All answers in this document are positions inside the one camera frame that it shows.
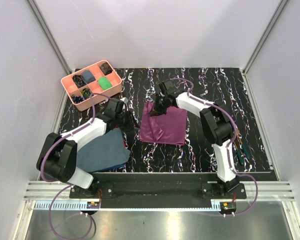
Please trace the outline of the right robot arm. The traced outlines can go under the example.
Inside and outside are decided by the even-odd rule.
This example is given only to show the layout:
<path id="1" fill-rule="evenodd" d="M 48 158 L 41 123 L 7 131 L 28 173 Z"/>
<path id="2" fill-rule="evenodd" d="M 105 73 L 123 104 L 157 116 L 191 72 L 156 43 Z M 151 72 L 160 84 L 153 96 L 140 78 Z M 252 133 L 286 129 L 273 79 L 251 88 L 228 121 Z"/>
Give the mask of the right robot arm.
<path id="1" fill-rule="evenodd" d="M 159 91 L 150 111 L 150 116 L 160 116 L 167 113 L 168 108 L 176 107 L 186 110 L 200 118 L 205 139 L 212 144 L 217 163 L 217 184 L 214 187 L 222 198 L 229 198 L 239 185 L 239 179 L 234 167 L 233 141 L 238 129 L 231 115 L 223 105 L 194 96 L 191 91 L 178 89 L 172 78 L 159 84 Z"/>

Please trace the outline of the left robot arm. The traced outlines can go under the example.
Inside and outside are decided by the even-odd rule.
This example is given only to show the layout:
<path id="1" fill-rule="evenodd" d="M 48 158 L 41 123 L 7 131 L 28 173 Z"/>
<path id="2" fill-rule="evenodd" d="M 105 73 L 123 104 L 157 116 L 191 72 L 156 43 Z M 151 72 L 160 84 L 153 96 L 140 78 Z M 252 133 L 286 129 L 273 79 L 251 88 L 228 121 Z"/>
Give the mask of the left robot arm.
<path id="1" fill-rule="evenodd" d="M 63 134 L 48 134 L 36 163 L 41 179 L 79 187 L 85 197 L 93 198 L 98 186 L 90 173 L 77 167 L 78 150 L 114 129 L 133 130 L 137 123 L 127 102 L 126 97 L 109 98 L 102 112 L 92 107 L 92 118 L 86 124 Z"/>

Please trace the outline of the purple satin napkin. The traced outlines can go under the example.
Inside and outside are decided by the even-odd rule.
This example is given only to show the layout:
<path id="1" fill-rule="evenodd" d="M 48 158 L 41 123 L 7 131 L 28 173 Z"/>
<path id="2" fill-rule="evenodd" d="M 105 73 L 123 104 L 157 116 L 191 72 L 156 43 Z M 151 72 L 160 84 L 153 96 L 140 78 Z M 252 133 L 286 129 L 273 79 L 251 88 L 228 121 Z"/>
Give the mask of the purple satin napkin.
<path id="1" fill-rule="evenodd" d="M 186 141 L 187 112 L 174 106 L 166 114 L 150 116 L 153 103 L 144 104 L 139 140 L 146 143 L 183 146 Z"/>

